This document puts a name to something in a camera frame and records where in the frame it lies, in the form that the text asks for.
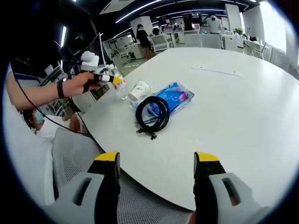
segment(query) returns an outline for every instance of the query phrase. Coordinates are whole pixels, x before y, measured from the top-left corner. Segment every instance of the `water bottle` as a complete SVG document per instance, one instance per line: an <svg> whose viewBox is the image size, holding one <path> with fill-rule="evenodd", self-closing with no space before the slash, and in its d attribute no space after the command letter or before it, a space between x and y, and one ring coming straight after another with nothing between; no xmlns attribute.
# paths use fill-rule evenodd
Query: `water bottle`
<svg viewBox="0 0 299 224"><path fill-rule="evenodd" d="M122 83L113 84L113 87L115 89L117 98L125 100L128 95L127 95L127 84L126 84L126 81L124 80L124 77L118 71L116 66L110 65L110 67L108 69L111 71L113 76L116 76L123 80Z"/></svg>

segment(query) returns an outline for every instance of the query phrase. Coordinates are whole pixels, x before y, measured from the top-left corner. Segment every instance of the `paper cup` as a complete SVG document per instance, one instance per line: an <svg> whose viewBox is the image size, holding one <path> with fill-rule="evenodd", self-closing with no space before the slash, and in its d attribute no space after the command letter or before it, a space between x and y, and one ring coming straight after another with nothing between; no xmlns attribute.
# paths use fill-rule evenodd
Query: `paper cup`
<svg viewBox="0 0 299 224"><path fill-rule="evenodd" d="M150 89L151 89L150 84L148 84L144 80L139 80L134 85L134 87L131 90L131 92L128 94L128 97L132 101L141 100L143 97L145 97L149 93Z"/></svg>

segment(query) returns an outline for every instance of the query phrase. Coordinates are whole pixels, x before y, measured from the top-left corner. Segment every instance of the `face mask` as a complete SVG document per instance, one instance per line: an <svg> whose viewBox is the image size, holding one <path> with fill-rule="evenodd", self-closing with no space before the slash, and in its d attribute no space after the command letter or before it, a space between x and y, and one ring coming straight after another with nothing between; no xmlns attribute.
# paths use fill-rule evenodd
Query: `face mask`
<svg viewBox="0 0 299 224"><path fill-rule="evenodd" d="M38 124L41 124L42 121L44 120L43 114L40 113L39 111L36 111L35 118Z"/></svg>

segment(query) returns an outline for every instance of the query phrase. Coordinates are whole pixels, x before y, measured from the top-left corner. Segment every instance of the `white round table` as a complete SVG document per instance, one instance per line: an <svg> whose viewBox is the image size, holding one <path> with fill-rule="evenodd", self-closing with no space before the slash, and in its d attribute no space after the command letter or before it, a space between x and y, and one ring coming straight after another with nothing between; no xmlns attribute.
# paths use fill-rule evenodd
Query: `white round table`
<svg viewBox="0 0 299 224"><path fill-rule="evenodd" d="M282 199L299 165L299 85L290 74L233 51L175 48L125 79L129 89L139 79L152 91L177 81L195 93L155 140L136 133L132 106L114 91L83 116L101 147L119 151L121 168L141 185L195 210L193 154L202 151L218 156L262 206Z"/></svg>

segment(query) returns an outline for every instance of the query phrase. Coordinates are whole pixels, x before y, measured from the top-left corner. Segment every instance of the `coiled black cable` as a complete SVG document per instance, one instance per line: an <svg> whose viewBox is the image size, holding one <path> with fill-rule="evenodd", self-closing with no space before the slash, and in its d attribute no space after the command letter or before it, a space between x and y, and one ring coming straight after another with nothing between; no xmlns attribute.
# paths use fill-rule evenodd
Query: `coiled black cable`
<svg viewBox="0 0 299 224"><path fill-rule="evenodd" d="M157 121L154 123L154 125L148 126L144 123L144 121L142 119L142 111L147 104L151 104L151 103L158 105L159 115L158 115ZM160 131L163 128L165 128L165 126L167 125L167 123L169 121L170 111L169 111L168 103L160 97L155 97L155 96L147 97L144 101L142 101L137 106L135 116L136 116L136 120L137 120L138 124L141 127L136 132L137 133L147 133L151 136L150 139L153 140L157 137L155 132Z"/></svg>

